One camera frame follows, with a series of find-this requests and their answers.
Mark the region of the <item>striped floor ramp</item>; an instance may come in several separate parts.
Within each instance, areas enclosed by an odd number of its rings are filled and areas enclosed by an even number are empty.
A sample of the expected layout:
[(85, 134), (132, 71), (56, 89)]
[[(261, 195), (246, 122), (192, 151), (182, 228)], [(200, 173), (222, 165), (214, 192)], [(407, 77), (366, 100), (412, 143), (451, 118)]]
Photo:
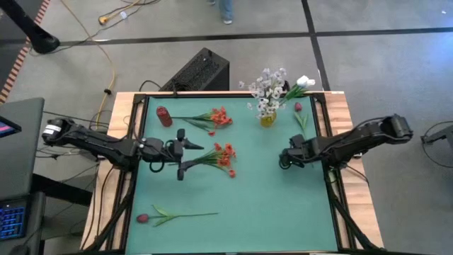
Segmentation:
[[(51, 0), (16, 0), (40, 25)], [(0, 9), (0, 104), (6, 102), (30, 49), (25, 33)]]

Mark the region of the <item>red glass vase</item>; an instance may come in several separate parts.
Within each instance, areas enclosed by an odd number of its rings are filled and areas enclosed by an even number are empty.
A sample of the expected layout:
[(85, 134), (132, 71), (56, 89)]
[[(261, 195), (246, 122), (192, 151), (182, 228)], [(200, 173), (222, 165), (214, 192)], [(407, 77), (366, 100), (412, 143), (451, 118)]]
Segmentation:
[(173, 124), (172, 118), (165, 107), (159, 106), (156, 109), (156, 115), (164, 127), (167, 128)]

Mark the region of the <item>green table mat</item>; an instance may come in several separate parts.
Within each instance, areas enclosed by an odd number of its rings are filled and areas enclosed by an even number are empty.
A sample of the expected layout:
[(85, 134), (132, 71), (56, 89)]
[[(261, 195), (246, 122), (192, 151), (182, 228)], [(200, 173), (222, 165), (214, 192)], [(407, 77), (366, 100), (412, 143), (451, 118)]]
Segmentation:
[[(321, 163), (304, 168), (281, 169), (279, 155), (289, 147), (290, 137), (301, 132), (288, 103), (277, 112), (269, 128), (262, 127), (253, 98), (191, 99), (151, 98), (144, 134), (172, 140), (179, 129), (204, 147), (187, 150), (183, 157), (195, 159), (210, 151), (214, 143), (230, 143), (236, 152), (232, 161), (236, 177), (212, 166), (194, 166), (177, 179), (177, 166), (142, 162), (137, 174), (131, 216), (156, 215), (152, 205), (169, 213), (218, 213), (202, 217), (179, 217), (158, 227), (153, 222), (131, 221), (128, 254), (182, 254), (250, 251), (334, 251), (337, 248), (332, 214)], [(173, 121), (164, 127), (156, 115), (165, 107)], [(201, 115), (224, 106), (233, 124), (209, 136), (173, 117)]]

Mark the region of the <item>person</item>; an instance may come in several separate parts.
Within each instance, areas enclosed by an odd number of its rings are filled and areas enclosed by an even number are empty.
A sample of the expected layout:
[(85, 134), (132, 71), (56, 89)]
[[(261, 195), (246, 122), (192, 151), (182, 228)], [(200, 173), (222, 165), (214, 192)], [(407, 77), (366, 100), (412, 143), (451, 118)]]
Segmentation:
[(224, 24), (230, 25), (233, 23), (233, 0), (206, 0), (210, 6), (214, 6), (219, 2), (219, 11)]

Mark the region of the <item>backlit keyboard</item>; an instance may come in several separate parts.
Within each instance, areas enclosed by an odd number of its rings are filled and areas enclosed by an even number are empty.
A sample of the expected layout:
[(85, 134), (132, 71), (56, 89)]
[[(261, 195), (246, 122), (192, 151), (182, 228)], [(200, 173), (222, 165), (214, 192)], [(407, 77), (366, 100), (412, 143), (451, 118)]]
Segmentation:
[(25, 236), (26, 206), (24, 204), (0, 204), (0, 240)]

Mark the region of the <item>black floor stand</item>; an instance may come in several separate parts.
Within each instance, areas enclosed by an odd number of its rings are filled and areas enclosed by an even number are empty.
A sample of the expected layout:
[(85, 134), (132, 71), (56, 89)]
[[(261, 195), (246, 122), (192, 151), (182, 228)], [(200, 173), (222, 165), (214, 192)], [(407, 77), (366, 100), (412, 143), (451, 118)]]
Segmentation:
[(453, 176), (453, 120), (431, 125), (419, 138), (423, 166)]

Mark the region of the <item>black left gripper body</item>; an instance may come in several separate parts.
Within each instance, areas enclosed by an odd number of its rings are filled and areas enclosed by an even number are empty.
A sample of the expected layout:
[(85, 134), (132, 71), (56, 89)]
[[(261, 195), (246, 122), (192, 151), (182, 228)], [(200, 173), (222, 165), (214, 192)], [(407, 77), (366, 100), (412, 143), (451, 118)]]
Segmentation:
[(183, 157), (182, 139), (163, 142), (153, 137), (139, 140), (139, 155), (149, 163), (168, 162), (180, 164)]

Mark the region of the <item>black stand post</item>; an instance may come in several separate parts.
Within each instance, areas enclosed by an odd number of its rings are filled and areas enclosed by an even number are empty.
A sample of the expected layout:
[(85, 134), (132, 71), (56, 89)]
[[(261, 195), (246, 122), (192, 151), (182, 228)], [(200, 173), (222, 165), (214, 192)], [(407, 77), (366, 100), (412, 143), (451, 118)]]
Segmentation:
[(0, 9), (27, 35), (37, 53), (46, 54), (60, 46), (60, 41), (43, 30), (15, 0), (0, 0)]

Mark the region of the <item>white veined flower bunch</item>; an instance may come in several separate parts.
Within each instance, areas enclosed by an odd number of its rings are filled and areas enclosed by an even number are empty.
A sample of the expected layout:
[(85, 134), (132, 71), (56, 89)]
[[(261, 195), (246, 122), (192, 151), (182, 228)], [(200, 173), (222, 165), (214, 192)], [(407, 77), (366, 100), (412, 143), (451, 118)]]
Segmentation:
[(247, 88), (252, 97), (257, 100), (255, 105), (247, 103), (249, 110), (256, 109), (258, 111), (257, 118), (272, 117), (280, 108), (280, 97), (286, 92), (284, 89), (286, 75), (287, 72), (284, 68), (279, 68), (276, 71), (265, 68), (254, 82), (250, 84), (243, 81), (239, 82), (238, 87), (240, 89)]

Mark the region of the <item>black table frame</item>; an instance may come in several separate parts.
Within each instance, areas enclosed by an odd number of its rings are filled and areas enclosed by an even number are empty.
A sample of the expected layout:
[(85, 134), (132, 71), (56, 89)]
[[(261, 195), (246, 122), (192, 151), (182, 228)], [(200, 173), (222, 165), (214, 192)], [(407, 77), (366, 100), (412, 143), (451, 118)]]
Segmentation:
[[(342, 91), (309, 91), (306, 96), (310, 99), (313, 108), (312, 116), (315, 118), (316, 131), (319, 134), (332, 135), (340, 132), (339, 127), (333, 128), (333, 124), (345, 123), (345, 128), (352, 126), (350, 111), (345, 93)], [(149, 99), (153, 98), (191, 98), (208, 99), (216, 98), (229, 100), (233, 98), (249, 98), (246, 91), (179, 91), (172, 94), (163, 92), (119, 92), (117, 93), (110, 119), (108, 132), (114, 135), (132, 135), (134, 131), (143, 132), (147, 118)], [(133, 174), (116, 171), (111, 177), (104, 178), (107, 183), (105, 190), (96, 188), (95, 198), (104, 201), (91, 202), (89, 220), (110, 220), (125, 200), (128, 191), (133, 191), (132, 183), (136, 177)], [(376, 245), (383, 246), (382, 234), (379, 230), (375, 209), (372, 201), (363, 203), (366, 215), (357, 218), (357, 225), (362, 228), (363, 235)], [(81, 247), (83, 255), (104, 255), (123, 252), (126, 246), (127, 231), (130, 224), (132, 205), (129, 204), (121, 211), (121, 216), (113, 223), (101, 245), (97, 249), (89, 249), (92, 244), (97, 244), (94, 225), (87, 224), (84, 230), (84, 239), (88, 244)]]

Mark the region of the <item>black computer tower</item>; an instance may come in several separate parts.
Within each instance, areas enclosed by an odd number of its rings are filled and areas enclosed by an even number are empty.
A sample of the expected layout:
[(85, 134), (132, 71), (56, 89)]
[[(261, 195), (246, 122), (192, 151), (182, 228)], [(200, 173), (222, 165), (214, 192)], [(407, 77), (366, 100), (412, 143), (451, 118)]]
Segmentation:
[(161, 91), (228, 91), (227, 59), (202, 48), (161, 88)]

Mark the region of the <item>yellow glass vase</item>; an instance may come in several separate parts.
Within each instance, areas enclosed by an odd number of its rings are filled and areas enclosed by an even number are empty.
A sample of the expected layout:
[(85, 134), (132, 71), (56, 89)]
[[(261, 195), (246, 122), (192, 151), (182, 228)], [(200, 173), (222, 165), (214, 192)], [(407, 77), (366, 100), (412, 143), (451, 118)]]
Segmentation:
[(272, 113), (271, 115), (264, 116), (260, 119), (260, 125), (264, 128), (269, 128), (273, 125), (277, 118), (277, 113)]

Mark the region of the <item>dark red tulip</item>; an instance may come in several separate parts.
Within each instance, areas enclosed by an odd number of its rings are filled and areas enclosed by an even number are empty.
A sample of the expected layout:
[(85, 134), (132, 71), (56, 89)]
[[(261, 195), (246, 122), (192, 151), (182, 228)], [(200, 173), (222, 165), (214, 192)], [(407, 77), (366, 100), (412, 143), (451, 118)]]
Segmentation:
[(306, 135), (305, 130), (306, 130), (309, 116), (302, 115), (302, 109), (303, 109), (303, 106), (301, 103), (296, 102), (294, 104), (294, 117), (295, 117), (296, 121), (298, 122), (300, 128), (302, 129), (302, 136), (305, 137), (305, 135)]
[(195, 213), (195, 214), (175, 214), (164, 210), (163, 208), (152, 205), (156, 215), (149, 215), (146, 213), (136, 216), (136, 221), (140, 224), (153, 222), (154, 227), (163, 225), (171, 220), (174, 220), (179, 217), (202, 217), (209, 215), (218, 215), (218, 212), (207, 212), (207, 213)]

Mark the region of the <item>red poppy bunch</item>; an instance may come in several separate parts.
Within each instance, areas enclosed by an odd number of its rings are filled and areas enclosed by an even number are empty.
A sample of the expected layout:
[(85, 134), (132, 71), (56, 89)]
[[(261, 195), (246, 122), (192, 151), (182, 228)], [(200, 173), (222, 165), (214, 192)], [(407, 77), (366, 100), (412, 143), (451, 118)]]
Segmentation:
[(234, 179), (236, 171), (233, 169), (231, 161), (236, 158), (236, 152), (230, 143), (221, 146), (219, 143), (214, 143), (214, 148), (208, 153), (194, 159), (196, 164), (204, 164), (215, 167), (229, 175)]
[(207, 113), (190, 117), (173, 117), (173, 119), (183, 120), (201, 130), (209, 136), (215, 136), (218, 129), (223, 129), (233, 124), (233, 119), (227, 115), (224, 106), (213, 108)]

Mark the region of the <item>small lit screen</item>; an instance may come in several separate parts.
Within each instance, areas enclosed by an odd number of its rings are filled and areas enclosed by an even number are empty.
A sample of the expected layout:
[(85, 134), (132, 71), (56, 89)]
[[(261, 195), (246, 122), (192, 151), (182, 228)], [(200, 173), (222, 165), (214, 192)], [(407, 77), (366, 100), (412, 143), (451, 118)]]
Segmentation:
[(0, 138), (7, 137), (22, 131), (20, 125), (0, 116)]

